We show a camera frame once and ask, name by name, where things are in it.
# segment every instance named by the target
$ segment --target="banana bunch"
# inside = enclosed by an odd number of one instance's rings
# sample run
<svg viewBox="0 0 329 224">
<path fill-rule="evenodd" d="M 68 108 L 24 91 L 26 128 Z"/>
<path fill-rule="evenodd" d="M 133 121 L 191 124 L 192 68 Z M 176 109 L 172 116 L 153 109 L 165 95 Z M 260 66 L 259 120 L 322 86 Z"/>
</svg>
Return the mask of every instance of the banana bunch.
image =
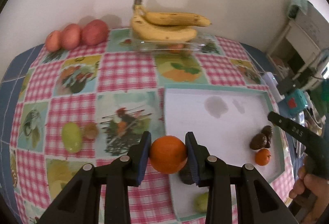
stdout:
<svg viewBox="0 0 329 224">
<path fill-rule="evenodd" d="M 131 28 L 143 40 L 186 42 L 197 34 L 190 26 L 210 25 L 209 19 L 198 14 L 149 12 L 142 0 L 134 0 L 133 11 Z"/>
</svg>

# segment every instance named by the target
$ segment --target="patchwork tablecloth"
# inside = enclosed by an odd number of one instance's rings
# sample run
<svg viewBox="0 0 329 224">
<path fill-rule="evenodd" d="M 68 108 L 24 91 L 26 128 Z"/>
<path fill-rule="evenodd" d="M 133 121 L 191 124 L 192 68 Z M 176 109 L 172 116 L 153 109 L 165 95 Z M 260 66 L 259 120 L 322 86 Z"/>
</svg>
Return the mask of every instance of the patchwork tablecloth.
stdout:
<svg viewBox="0 0 329 224">
<path fill-rule="evenodd" d="M 131 51 L 128 29 L 111 30 L 109 40 L 96 47 L 56 53 L 41 49 L 23 80 L 10 134 L 10 168 L 23 223 L 34 223 L 83 164 L 110 163 L 137 143 L 144 130 L 151 132 L 153 140 L 163 136 L 165 84 L 229 85 L 269 92 L 238 42 L 205 37 L 208 43 L 193 56 L 137 54 Z M 118 138 L 122 114 L 138 119 L 138 124 Z M 84 139 L 83 149 L 70 154 L 60 137 L 69 121 L 80 127 L 95 122 L 100 135 L 96 140 Z M 294 178 L 284 133 L 282 142 L 285 172 L 271 185 L 285 201 Z M 176 222 L 168 176 L 149 164 L 141 186 L 129 188 L 129 204 L 132 223 Z M 237 223 L 236 206 L 232 212 Z M 204 223 L 204 218 L 185 223 Z"/>
</svg>

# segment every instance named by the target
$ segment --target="gray stain on tray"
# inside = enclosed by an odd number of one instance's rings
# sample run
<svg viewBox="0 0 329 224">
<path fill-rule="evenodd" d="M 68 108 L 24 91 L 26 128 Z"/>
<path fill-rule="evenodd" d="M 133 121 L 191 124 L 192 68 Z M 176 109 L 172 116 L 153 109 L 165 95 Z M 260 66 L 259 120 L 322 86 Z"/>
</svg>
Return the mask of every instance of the gray stain on tray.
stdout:
<svg viewBox="0 0 329 224">
<path fill-rule="evenodd" d="M 244 106 L 241 103 L 239 103 L 236 99 L 233 99 L 233 104 L 236 107 L 236 109 L 239 111 L 240 114 L 245 113 Z"/>
<path fill-rule="evenodd" d="M 204 105 L 208 113 L 215 118 L 220 118 L 221 115 L 228 112 L 227 104 L 219 96 L 207 98 Z"/>
</svg>

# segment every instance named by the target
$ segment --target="power strip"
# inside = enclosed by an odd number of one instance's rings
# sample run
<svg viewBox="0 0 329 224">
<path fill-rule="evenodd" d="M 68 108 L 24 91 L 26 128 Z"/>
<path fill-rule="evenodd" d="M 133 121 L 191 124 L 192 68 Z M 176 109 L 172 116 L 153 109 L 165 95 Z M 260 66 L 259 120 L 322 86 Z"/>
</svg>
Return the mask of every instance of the power strip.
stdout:
<svg viewBox="0 0 329 224">
<path fill-rule="evenodd" d="M 268 85 L 268 87 L 271 90 L 271 93 L 273 94 L 274 99 L 277 103 L 282 101 L 285 98 L 284 95 L 280 95 L 278 89 L 276 88 L 276 85 L 278 85 L 278 82 L 276 81 L 275 77 L 273 76 L 273 74 L 271 72 L 266 72 L 262 76 L 262 79 Z"/>
</svg>

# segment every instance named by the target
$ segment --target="clear plastic box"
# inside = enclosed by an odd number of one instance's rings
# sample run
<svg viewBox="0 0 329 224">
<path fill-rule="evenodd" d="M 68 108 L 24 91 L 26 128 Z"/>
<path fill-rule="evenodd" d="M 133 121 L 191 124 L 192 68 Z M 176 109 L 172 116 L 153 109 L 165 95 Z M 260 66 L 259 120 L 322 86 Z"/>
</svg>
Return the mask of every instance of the clear plastic box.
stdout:
<svg viewBox="0 0 329 224">
<path fill-rule="evenodd" d="M 132 29 L 130 38 L 133 50 L 147 53 L 192 54 L 200 51 L 207 43 L 207 40 L 199 36 L 188 42 L 146 41 L 140 39 Z"/>
</svg>

